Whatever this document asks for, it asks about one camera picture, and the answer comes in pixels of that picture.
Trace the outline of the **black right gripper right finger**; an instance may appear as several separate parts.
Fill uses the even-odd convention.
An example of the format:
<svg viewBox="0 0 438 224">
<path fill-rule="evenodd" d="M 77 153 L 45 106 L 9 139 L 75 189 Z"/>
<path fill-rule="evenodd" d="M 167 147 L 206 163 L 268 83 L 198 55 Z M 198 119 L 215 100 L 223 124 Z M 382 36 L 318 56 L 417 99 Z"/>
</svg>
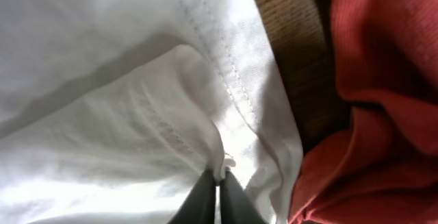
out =
<svg viewBox="0 0 438 224">
<path fill-rule="evenodd" d="M 232 172 L 220 182 L 222 224 L 266 224 Z"/>
</svg>

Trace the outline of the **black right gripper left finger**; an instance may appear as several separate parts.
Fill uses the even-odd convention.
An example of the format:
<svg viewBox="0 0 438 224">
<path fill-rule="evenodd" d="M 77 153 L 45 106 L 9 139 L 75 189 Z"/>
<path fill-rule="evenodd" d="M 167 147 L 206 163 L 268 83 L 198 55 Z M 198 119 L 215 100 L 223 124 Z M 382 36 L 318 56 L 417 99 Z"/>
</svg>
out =
<svg viewBox="0 0 438 224">
<path fill-rule="evenodd" d="M 205 170 L 169 224 L 213 224 L 216 213 L 216 181 Z"/>
</svg>

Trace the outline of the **white t-shirt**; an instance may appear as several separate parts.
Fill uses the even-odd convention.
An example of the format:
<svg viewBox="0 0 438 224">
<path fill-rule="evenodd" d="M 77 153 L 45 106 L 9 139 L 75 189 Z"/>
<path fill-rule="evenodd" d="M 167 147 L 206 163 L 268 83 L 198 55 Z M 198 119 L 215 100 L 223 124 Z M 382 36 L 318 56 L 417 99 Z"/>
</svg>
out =
<svg viewBox="0 0 438 224">
<path fill-rule="evenodd" d="M 301 162 L 255 0 L 1 0 L 2 223 L 167 223 L 205 169 L 286 223 Z"/>
</svg>

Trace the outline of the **red printed t-shirt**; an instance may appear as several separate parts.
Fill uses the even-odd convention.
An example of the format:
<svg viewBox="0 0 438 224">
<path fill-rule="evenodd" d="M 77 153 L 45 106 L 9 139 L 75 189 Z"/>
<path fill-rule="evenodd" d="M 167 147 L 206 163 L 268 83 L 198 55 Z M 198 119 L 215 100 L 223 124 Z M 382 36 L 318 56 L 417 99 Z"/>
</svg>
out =
<svg viewBox="0 0 438 224">
<path fill-rule="evenodd" d="M 290 222 L 437 222 L 437 0 L 332 0 L 351 124 L 308 152 Z"/>
</svg>

